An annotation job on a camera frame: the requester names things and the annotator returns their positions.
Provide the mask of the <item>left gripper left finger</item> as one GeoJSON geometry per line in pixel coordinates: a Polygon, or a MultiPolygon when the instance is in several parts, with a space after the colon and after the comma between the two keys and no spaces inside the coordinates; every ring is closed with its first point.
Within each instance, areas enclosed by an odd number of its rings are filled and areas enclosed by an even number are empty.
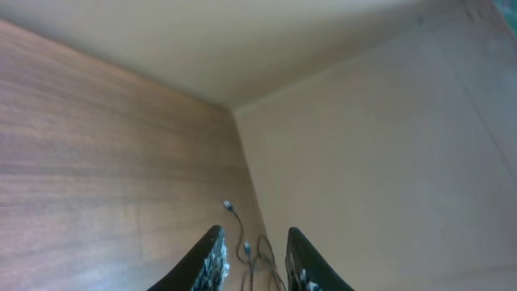
{"type": "Polygon", "coordinates": [[[214,225],[149,291],[221,291],[228,275],[225,231],[214,225]]]}

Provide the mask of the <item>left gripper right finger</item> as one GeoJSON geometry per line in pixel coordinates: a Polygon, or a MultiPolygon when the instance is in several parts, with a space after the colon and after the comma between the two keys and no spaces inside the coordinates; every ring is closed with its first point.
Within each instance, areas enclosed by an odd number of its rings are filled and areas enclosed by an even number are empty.
{"type": "Polygon", "coordinates": [[[354,291],[296,227],[288,230],[285,267],[288,291],[354,291]]]}

